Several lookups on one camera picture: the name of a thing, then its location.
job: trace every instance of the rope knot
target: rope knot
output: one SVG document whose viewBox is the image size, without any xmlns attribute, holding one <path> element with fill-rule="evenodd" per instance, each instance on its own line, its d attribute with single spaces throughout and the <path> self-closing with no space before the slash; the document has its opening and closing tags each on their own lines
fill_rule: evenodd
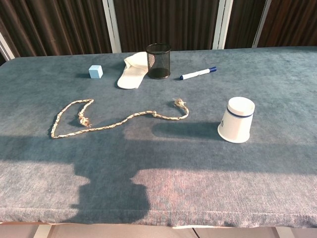
<svg viewBox="0 0 317 238">
<path fill-rule="evenodd" d="M 91 127 L 90 121 L 88 118 L 79 116 L 78 117 L 79 123 L 85 127 Z"/>
</svg>

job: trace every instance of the blue marker cap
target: blue marker cap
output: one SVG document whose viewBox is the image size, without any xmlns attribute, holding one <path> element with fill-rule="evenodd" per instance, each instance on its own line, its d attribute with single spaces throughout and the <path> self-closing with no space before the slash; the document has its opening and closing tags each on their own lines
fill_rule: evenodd
<svg viewBox="0 0 317 238">
<path fill-rule="evenodd" d="M 214 67 L 211 67 L 211 68 L 209 68 L 209 71 L 210 72 L 215 72 L 215 71 L 217 71 L 217 68 L 214 66 Z"/>
</svg>

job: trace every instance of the white cloth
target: white cloth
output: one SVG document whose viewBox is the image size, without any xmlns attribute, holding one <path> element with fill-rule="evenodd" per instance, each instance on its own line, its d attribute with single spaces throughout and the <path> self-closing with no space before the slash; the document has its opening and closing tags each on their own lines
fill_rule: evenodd
<svg viewBox="0 0 317 238">
<path fill-rule="evenodd" d="M 146 52 L 139 52 L 124 59 L 126 67 L 117 85 L 124 89 L 138 88 L 148 73 L 148 59 Z"/>
</svg>

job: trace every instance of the rope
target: rope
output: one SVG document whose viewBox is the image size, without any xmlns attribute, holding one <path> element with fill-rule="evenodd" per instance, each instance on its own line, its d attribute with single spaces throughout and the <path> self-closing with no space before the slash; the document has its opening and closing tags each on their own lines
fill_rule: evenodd
<svg viewBox="0 0 317 238">
<path fill-rule="evenodd" d="M 188 116 L 188 114 L 189 114 L 189 110 L 185 106 L 186 102 L 184 102 L 181 99 L 177 99 L 174 102 L 174 106 L 183 109 L 185 111 L 185 113 L 186 113 L 185 115 L 183 115 L 181 117 L 166 117 L 166 116 L 158 114 L 156 111 L 144 111 L 144 112 L 134 113 L 134 114 L 128 116 L 126 119 L 122 120 L 121 122 L 118 122 L 118 123 L 115 123 L 115 124 L 111 124 L 111 125 L 107 125 L 107 126 L 103 126 L 103 127 L 97 127 L 97 128 L 84 129 L 84 130 L 80 130 L 80 131 L 77 131 L 77 132 L 68 133 L 68 134 L 65 134 L 65 135 L 55 135 L 55 130 L 56 130 L 57 126 L 58 126 L 58 123 L 59 123 L 61 115 L 71 105 L 76 104 L 76 103 L 86 103 L 85 106 L 83 107 L 83 109 L 78 113 L 78 122 L 81 125 L 85 126 L 85 127 L 91 127 L 91 123 L 90 123 L 89 119 L 84 117 L 84 112 L 87 109 L 87 107 L 93 102 L 94 102 L 94 99 L 85 99 L 85 100 L 74 101 L 74 102 L 68 104 L 63 110 L 60 111 L 60 113 L 57 114 L 56 120 L 55 120 L 54 125 L 53 125 L 52 130 L 51 130 L 51 138 L 52 139 L 58 139 L 58 138 L 64 138 L 64 137 L 69 137 L 69 136 L 73 136 L 73 135 L 78 135 L 78 134 L 89 132 L 89 131 L 110 129 L 110 128 L 114 128 L 114 127 L 116 127 L 118 125 L 122 125 L 122 124 L 126 123 L 129 119 L 132 119 L 132 118 L 138 117 L 138 116 L 147 115 L 147 114 L 151 114 L 154 118 L 160 118 L 160 119 L 165 119 L 165 120 L 182 120 L 182 119 L 185 119 Z"/>
</svg>

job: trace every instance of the frayed rope end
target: frayed rope end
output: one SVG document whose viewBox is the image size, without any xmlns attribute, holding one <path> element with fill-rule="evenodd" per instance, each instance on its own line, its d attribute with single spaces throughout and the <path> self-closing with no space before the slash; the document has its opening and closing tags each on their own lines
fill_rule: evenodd
<svg viewBox="0 0 317 238">
<path fill-rule="evenodd" d="M 185 107 L 186 102 L 184 102 L 182 99 L 176 99 L 174 101 L 174 106 L 177 106 L 179 108 L 184 108 Z"/>
</svg>

